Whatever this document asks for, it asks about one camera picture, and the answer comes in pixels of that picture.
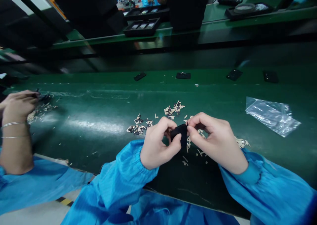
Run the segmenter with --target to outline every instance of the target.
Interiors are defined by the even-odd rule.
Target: green workbench
[[[299,68],[265,68],[277,71],[278,84],[264,82],[263,69],[250,67],[236,82],[225,78],[229,68],[192,69],[190,80],[176,79],[177,71],[148,71],[138,82],[133,79],[138,72],[38,75],[6,93],[39,88],[54,95],[52,107],[45,111],[47,106],[39,106],[38,118],[31,123],[34,151],[68,160],[75,169],[98,174],[127,143],[145,137],[126,132],[139,113],[157,123],[155,114],[164,116],[163,109],[180,100],[185,108],[175,117],[178,125],[186,115],[200,111],[228,120],[234,134],[250,143],[249,150],[295,172],[317,189],[317,67]],[[286,138],[279,136],[245,113],[247,96],[289,104],[302,124]],[[218,165],[197,153],[193,144],[188,153],[181,151],[160,167],[145,188],[249,218],[249,212],[228,194]],[[183,165],[182,156],[189,166]]]

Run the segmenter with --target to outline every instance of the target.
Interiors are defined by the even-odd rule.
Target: bracelet
[[[1,137],[1,138],[18,138],[18,137]]]
[[[2,128],[6,127],[6,126],[10,126],[10,125],[14,125],[14,124],[25,124],[26,122],[14,122],[14,123],[8,123],[2,126]]]

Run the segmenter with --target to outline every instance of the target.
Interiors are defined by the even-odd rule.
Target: floor
[[[66,194],[64,197],[75,201],[80,193],[76,190]],[[0,224],[10,225],[59,225],[63,221],[70,207],[53,201],[13,211],[0,216]],[[249,220],[236,218],[240,225],[250,225]]]

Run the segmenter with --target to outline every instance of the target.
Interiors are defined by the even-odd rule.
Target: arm
[[[199,113],[187,122],[191,141],[220,165],[229,193],[252,213],[251,222],[307,223],[317,197],[303,179],[256,153],[244,154],[225,120]]]
[[[141,0],[142,1],[142,7],[149,7],[152,6],[152,2],[148,0]]]
[[[302,178],[259,154],[246,152],[247,170],[235,175],[220,166],[230,195],[264,224],[309,224],[317,193]]]
[[[27,125],[27,116],[35,108],[37,98],[31,97],[36,92],[25,91],[17,93],[14,97],[8,96],[5,103],[2,126],[8,123],[20,122],[6,126],[2,129],[3,145],[0,154],[0,166],[7,174],[24,174],[33,168],[33,155],[31,138]]]
[[[135,140],[126,145],[116,160],[105,164],[100,175],[81,190],[63,224],[132,221],[133,217],[125,214],[128,206],[138,202],[142,188],[154,179],[159,166],[181,148],[180,135],[168,147],[162,142],[164,135],[169,137],[165,131],[176,126],[162,118],[147,129],[144,141]]]

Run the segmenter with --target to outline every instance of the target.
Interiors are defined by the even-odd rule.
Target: plastic bag
[[[247,97],[245,112],[282,137],[286,137],[301,124],[292,118],[288,104]]]

